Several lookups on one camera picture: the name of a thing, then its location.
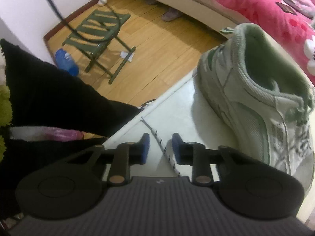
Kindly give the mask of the white black speckled shoelace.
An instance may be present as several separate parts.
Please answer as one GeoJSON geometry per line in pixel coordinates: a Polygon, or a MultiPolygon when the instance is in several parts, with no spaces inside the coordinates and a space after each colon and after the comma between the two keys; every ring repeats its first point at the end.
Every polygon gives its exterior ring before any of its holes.
{"type": "Polygon", "coordinates": [[[144,123],[144,125],[151,131],[152,135],[154,136],[157,144],[159,145],[163,156],[165,157],[166,161],[168,162],[169,166],[171,167],[172,171],[177,175],[181,176],[181,173],[176,168],[176,164],[171,157],[171,155],[168,154],[167,146],[164,144],[162,138],[158,134],[158,131],[149,125],[149,123],[144,119],[144,117],[141,118],[141,121],[144,123]]]}

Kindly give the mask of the green fuzzy garment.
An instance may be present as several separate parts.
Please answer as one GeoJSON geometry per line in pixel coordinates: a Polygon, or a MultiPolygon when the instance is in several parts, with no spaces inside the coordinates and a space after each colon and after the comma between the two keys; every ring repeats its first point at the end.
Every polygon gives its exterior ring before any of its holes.
{"type": "Polygon", "coordinates": [[[4,158],[6,151],[5,137],[3,137],[3,130],[10,126],[12,120],[12,105],[10,102],[10,90],[6,85],[1,85],[1,161],[4,158]]]}

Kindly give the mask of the black phone on bed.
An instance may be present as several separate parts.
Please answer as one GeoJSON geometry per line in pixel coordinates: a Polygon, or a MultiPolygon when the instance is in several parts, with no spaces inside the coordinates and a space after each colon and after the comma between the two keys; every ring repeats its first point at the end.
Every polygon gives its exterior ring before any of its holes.
{"type": "Polygon", "coordinates": [[[276,5],[279,6],[279,8],[282,9],[283,12],[285,12],[285,13],[290,13],[290,14],[293,14],[293,15],[297,14],[294,11],[294,9],[291,6],[287,5],[287,4],[276,2],[276,5]]]}

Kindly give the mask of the person's black trouser leg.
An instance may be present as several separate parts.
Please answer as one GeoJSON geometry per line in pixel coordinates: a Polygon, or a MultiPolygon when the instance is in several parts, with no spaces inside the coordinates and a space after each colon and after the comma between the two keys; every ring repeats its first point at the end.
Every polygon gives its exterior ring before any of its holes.
{"type": "Polygon", "coordinates": [[[140,113],[138,107],[103,97],[81,79],[4,39],[1,51],[14,127],[56,127],[111,137],[140,113]]]}

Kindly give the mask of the blue bottle on floor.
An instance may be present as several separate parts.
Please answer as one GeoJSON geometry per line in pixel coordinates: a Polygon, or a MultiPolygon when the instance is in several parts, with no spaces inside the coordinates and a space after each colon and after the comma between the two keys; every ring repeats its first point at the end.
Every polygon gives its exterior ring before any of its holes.
{"type": "Polygon", "coordinates": [[[63,49],[59,49],[55,53],[57,67],[76,77],[79,75],[79,67],[73,60],[71,55],[63,49]]]}

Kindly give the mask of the white mint sneaker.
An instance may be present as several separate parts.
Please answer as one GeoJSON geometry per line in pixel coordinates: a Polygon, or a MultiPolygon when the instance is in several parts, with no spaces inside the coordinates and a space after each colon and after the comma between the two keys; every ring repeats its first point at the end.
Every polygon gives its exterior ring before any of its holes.
{"type": "Polygon", "coordinates": [[[200,91],[234,132],[242,153],[279,169],[310,191],[314,88],[253,23],[232,29],[197,66],[200,91]]]}

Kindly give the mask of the white ball on floor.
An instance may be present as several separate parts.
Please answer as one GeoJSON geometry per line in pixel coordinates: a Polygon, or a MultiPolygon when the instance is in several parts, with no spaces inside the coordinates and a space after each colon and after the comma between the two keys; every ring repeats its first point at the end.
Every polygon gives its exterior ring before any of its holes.
{"type": "Polygon", "coordinates": [[[105,6],[107,4],[107,0],[99,0],[98,5],[99,6],[105,6]]]}

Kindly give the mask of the green folding stool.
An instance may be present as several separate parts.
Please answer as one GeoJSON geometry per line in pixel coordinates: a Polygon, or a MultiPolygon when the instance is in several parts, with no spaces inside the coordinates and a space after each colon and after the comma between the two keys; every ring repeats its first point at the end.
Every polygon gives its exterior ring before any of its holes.
{"type": "Polygon", "coordinates": [[[102,69],[110,76],[109,84],[112,84],[128,59],[134,54],[136,47],[129,47],[118,34],[121,27],[130,18],[129,14],[119,14],[110,11],[94,10],[85,18],[68,37],[62,45],[68,45],[79,50],[90,62],[85,68],[88,73],[94,65],[102,69]],[[98,59],[108,48],[112,40],[117,40],[126,50],[127,55],[114,73],[105,68],[98,59]]]}

